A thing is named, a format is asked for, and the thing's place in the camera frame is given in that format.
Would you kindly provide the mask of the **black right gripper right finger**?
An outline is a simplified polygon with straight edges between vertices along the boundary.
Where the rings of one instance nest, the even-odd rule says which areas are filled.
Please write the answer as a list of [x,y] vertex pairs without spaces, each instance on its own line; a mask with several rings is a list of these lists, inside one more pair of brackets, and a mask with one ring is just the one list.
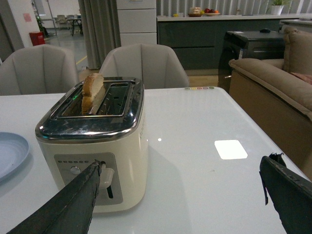
[[312,232],[312,183],[287,168],[282,153],[263,156],[259,174],[265,195],[270,197],[288,234]]

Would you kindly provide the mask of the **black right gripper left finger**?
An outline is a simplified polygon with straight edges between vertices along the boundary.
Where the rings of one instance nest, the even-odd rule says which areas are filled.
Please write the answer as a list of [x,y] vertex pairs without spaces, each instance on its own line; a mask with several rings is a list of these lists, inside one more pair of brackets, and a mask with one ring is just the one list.
[[99,193],[101,166],[98,160],[91,163],[54,197],[9,233],[88,233]]

